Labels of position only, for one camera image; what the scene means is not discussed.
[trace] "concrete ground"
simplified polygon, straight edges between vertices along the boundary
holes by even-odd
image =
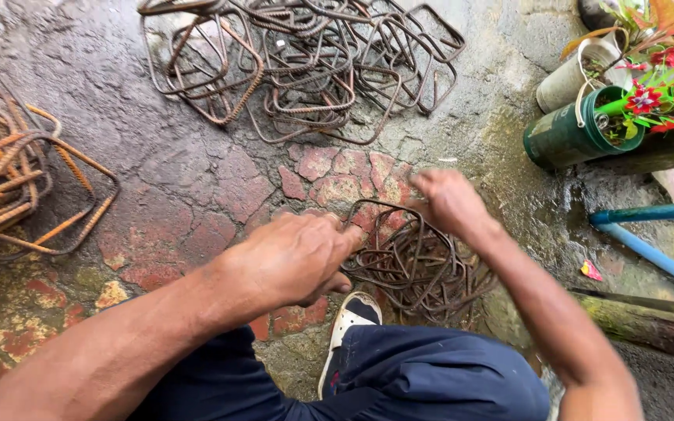
[[[674,300],[672,279],[586,219],[606,207],[668,203],[666,190],[652,177],[588,166],[547,173],[521,145],[524,128],[541,116],[538,83],[558,67],[566,41],[585,32],[575,2],[430,3],[466,37],[454,63],[459,85],[430,118],[407,111],[373,145],[356,147],[326,139],[269,146],[246,116],[220,129],[158,94],[134,1],[0,0],[1,72],[26,101],[62,120],[65,141],[115,171],[124,187],[78,251],[31,255],[2,269],[0,378],[62,330],[172,282],[278,212],[345,214],[361,197],[402,202],[410,195],[407,174],[426,167],[473,178],[491,211],[564,285]],[[361,106],[347,131],[367,136],[365,121],[375,113]],[[68,214],[67,194],[51,195],[34,224]],[[674,257],[674,223],[631,229]],[[579,274],[585,258],[604,282]],[[340,299],[252,323],[257,354],[287,395],[316,398]],[[389,309],[387,316],[399,321]],[[484,297],[475,321],[476,330],[530,345],[502,288]],[[620,349],[639,379],[647,419],[674,419],[674,359]]]

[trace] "pile of rebar stirrups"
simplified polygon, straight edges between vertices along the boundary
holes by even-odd
[[[145,0],[138,12],[157,90],[221,126],[245,108],[267,143],[323,133],[368,145],[399,111],[438,107],[457,83],[451,61],[465,47],[430,6],[406,11],[393,0]],[[151,27],[147,17],[158,15],[171,16]],[[356,94],[383,110],[368,139],[339,130]]]
[[[53,130],[45,131],[44,120],[39,118],[50,120]],[[14,260],[33,251],[50,255],[71,252],[85,239],[118,194],[116,177],[61,141],[60,132],[59,120],[21,101],[0,77],[0,261]],[[33,215],[43,197],[59,182],[49,173],[46,152],[50,147],[85,189],[88,199],[74,215],[64,218],[54,227],[45,227],[45,233],[37,238],[30,238],[31,234],[24,230],[15,232],[14,226],[26,216]],[[112,191],[100,203],[75,158],[102,172],[113,182]],[[61,246],[52,249],[46,244]]]
[[[364,206],[379,211],[367,246],[342,264],[342,271],[379,287],[406,315],[445,324],[468,310],[463,329],[473,323],[473,303],[498,285],[498,277],[474,253],[428,225],[413,209],[372,199],[355,202],[348,223]],[[404,221],[389,228],[390,219]]]

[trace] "foot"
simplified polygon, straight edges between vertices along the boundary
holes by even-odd
[[[365,292],[353,292],[344,299],[335,317],[330,352],[319,380],[319,399],[337,394],[339,374],[344,364],[342,353],[344,334],[352,326],[367,324],[381,324],[381,309],[370,295]]]

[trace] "green bucket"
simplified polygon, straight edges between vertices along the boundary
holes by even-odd
[[[524,130],[524,150],[537,166],[555,169],[636,149],[644,138],[643,126],[637,126],[639,133],[636,136],[615,146],[607,141],[594,122],[594,102],[598,97],[617,101],[624,94],[625,90],[619,86],[607,86],[591,92],[583,100],[580,95],[575,103],[531,123]],[[583,127],[579,127],[577,107],[584,117]]]

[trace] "hand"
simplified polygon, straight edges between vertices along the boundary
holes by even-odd
[[[410,178],[426,201],[410,199],[408,207],[420,212],[441,231],[459,237],[473,249],[501,225],[488,213],[475,187],[460,172],[429,169]]]
[[[328,291],[346,293],[350,280],[339,265],[362,242],[351,226],[340,232],[337,215],[284,214],[256,229],[248,240],[213,261],[217,271],[238,279],[244,291],[257,294],[264,306],[309,306]]]

